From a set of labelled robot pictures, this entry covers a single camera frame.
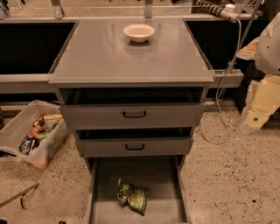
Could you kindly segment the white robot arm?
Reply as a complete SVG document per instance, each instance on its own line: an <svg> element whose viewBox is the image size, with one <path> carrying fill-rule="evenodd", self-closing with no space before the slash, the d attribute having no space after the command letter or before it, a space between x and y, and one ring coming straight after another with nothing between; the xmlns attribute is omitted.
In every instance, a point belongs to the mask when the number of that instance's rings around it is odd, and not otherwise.
<svg viewBox="0 0 280 224"><path fill-rule="evenodd" d="M251 81L242 111L241 132L252 134L280 108L280 12L258 38L237 53L237 57L253 60L256 69L265 73L259 82Z"/></svg>

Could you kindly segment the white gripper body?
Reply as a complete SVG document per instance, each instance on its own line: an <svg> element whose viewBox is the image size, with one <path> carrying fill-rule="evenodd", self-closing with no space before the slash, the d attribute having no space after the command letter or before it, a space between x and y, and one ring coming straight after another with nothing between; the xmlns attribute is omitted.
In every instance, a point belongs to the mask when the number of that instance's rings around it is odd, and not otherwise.
<svg viewBox="0 0 280 224"><path fill-rule="evenodd" d="M267 74L259 82L252 80L245 102L240 130L244 134L252 134L280 108L280 76Z"/></svg>

